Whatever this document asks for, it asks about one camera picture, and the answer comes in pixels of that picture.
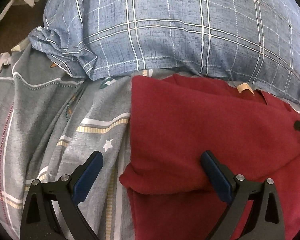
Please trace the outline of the dark red garment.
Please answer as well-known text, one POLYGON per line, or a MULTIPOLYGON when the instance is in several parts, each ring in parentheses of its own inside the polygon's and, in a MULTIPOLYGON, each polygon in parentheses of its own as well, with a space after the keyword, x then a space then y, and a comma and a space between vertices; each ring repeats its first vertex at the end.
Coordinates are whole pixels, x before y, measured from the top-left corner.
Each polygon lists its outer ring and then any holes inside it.
POLYGON ((234 174, 272 178, 285 238, 300 230, 300 114, 263 91, 178 74, 132 79, 127 189, 136 239, 204 239, 225 210, 200 156, 210 150, 234 174))

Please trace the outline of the blue plaid pillow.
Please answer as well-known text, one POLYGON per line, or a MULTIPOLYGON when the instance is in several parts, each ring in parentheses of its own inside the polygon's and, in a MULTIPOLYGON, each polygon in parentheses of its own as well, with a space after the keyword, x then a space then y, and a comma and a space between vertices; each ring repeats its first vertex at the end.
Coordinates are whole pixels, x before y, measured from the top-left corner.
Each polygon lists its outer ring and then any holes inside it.
POLYGON ((182 68, 300 103, 294 0, 47 0, 29 38, 71 77, 182 68))

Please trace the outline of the grey patterned bed sheet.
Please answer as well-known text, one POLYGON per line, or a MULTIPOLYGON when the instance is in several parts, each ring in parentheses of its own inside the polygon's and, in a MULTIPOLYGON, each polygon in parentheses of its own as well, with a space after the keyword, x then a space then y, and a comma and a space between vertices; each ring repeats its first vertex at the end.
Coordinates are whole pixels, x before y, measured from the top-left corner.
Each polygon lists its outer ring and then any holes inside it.
MULTIPOLYGON (((132 79, 73 79, 27 46, 0 73, 0 225, 12 239, 136 239, 127 189, 132 79)), ((184 77, 198 77, 178 73, 184 77)))

